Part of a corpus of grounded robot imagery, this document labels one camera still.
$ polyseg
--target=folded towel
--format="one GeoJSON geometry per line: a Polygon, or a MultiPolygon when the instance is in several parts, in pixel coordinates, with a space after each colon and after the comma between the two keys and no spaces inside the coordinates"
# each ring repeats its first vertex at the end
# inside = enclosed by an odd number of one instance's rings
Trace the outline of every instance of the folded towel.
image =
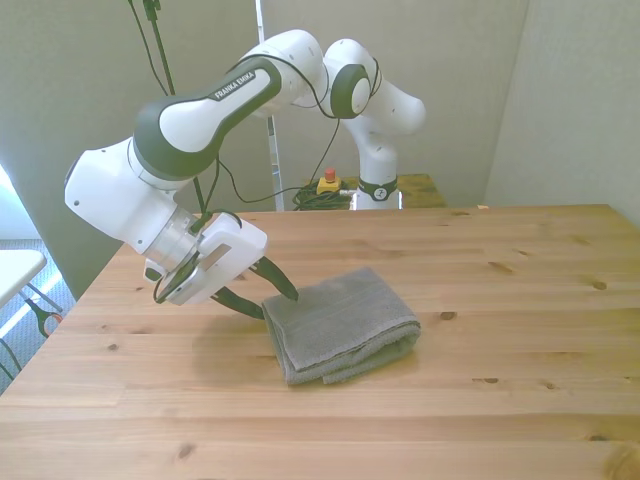
{"type": "Polygon", "coordinates": [[[415,314],[370,268],[299,293],[262,305],[289,384],[344,382],[405,356],[420,336],[415,314]]]}

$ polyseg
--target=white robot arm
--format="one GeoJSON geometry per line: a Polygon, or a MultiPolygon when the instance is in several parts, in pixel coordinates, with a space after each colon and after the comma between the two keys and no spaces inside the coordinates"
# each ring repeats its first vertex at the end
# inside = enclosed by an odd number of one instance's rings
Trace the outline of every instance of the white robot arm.
{"type": "Polygon", "coordinates": [[[86,151],[76,161],[65,181],[66,204],[147,258],[145,276],[162,279],[160,302],[181,305],[211,297],[261,318],[260,307],[225,287],[247,269],[297,299],[295,287],[264,257],[264,232],[227,214],[197,231],[197,219],[178,207],[173,196],[214,162],[235,125],[252,114],[269,116],[284,105],[316,105],[329,116],[355,121],[377,89],[380,98],[369,108],[380,104],[385,109],[372,108],[375,115],[366,125],[350,127],[352,133],[363,128],[367,132],[360,141],[354,133],[361,156],[371,136],[377,140],[382,131],[411,130],[394,121],[392,108],[404,108],[406,98],[413,97],[384,81],[375,60],[359,44],[344,42],[348,48],[334,44],[323,61],[312,35],[285,32],[249,51],[222,81],[201,94],[145,106],[132,137],[86,151]]]}

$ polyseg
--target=wood grain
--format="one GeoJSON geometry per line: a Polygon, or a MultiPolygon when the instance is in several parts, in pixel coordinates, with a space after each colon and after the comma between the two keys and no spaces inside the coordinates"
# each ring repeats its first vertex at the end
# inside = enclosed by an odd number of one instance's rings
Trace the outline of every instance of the wood grain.
{"type": "Polygon", "coordinates": [[[244,217],[298,286],[372,266],[415,353],[289,388],[262,322],[155,305],[123,247],[0,397],[3,479],[595,480],[640,442],[640,233],[609,207],[244,217]]]}

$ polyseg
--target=white wall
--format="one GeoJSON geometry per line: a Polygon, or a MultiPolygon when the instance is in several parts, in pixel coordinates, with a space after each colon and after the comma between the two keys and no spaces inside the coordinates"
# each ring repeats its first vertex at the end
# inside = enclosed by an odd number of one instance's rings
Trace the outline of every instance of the white wall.
{"type": "Polygon", "coordinates": [[[0,165],[0,240],[40,238],[11,180],[0,165]]]}
{"type": "Polygon", "coordinates": [[[531,0],[485,202],[640,225],[640,2],[531,0]]]}
{"type": "MultiPolygon", "coordinates": [[[[153,48],[142,0],[135,4],[153,48]]],[[[213,84],[257,42],[253,0],[163,0],[159,25],[178,93],[213,84]]],[[[66,172],[84,150],[130,136],[138,110],[162,92],[126,0],[4,0],[0,69],[0,163],[77,297],[120,244],[64,205],[66,172]]],[[[273,191],[265,131],[249,119],[222,147],[253,198],[273,191]]],[[[212,172],[204,177],[208,186],[212,172]]],[[[196,209],[191,188],[179,200],[196,209]]],[[[214,203],[247,210],[226,176],[214,203]]]]}
{"type": "MultiPolygon", "coordinates": [[[[515,64],[526,0],[262,0],[267,36],[291,28],[326,49],[354,38],[385,77],[423,99],[428,119],[398,138],[400,173],[429,173],[450,205],[483,199],[515,64]]],[[[309,178],[334,128],[301,109],[275,117],[285,187],[309,178]]],[[[357,175],[358,154],[342,129],[326,165],[357,175]]]]}

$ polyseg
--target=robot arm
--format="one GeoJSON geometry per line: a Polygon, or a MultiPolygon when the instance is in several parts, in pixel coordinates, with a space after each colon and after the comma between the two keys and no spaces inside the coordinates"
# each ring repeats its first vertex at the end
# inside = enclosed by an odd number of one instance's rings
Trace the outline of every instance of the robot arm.
{"type": "MultiPolygon", "coordinates": [[[[251,114],[266,117],[284,105],[311,102],[335,118],[355,119],[376,84],[380,93],[392,87],[364,48],[344,42],[349,49],[334,45],[323,60],[309,33],[285,32],[249,51],[203,93],[145,106],[132,137],[77,160],[65,181],[66,204],[147,258],[146,277],[163,278],[160,301],[181,305],[212,297],[259,317],[259,307],[225,287],[247,269],[297,299],[295,287],[264,257],[264,232],[226,214],[194,231],[196,218],[173,195],[213,163],[224,136],[251,114]]],[[[407,96],[390,91],[391,97],[407,96]]],[[[385,130],[383,117],[370,126],[385,130]]]]}
{"type": "Polygon", "coordinates": [[[426,120],[424,104],[388,82],[376,60],[354,40],[335,42],[324,61],[334,85],[344,65],[349,64],[362,65],[373,85],[374,95],[368,98],[366,110],[343,121],[360,154],[354,209],[402,208],[397,188],[397,153],[391,137],[410,135],[422,128],[426,120]]]}

